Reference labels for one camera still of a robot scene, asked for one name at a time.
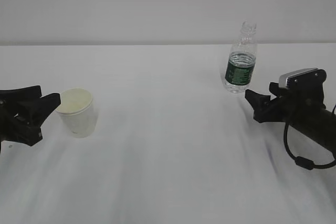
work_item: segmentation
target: paper cup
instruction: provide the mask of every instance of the paper cup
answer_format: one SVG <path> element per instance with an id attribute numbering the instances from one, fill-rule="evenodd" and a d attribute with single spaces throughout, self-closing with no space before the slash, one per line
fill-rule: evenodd
<path id="1" fill-rule="evenodd" d="M 69 89 L 60 94 L 61 105 L 56 112 L 76 138 L 92 134 L 96 126 L 92 94 L 85 89 Z"/>

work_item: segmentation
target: white table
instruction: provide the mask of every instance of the white table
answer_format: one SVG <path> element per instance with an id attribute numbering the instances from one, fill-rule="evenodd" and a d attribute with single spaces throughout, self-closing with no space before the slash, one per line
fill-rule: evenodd
<path id="1" fill-rule="evenodd" d="M 0 47 L 1 89 L 90 90 L 95 132 L 68 136 L 56 114 L 34 147 L 4 142 L 0 223 L 334 223 L 335 174 L 297 167 L 282 123 L 259 124 L 244 94 L 224 90 L 230 46 Z M 327 71 L 336 101 L 336 44 L 260 45 L 251 89 L 305 67 Z M 290 130 L 294 152 L 331 155 Z"/>

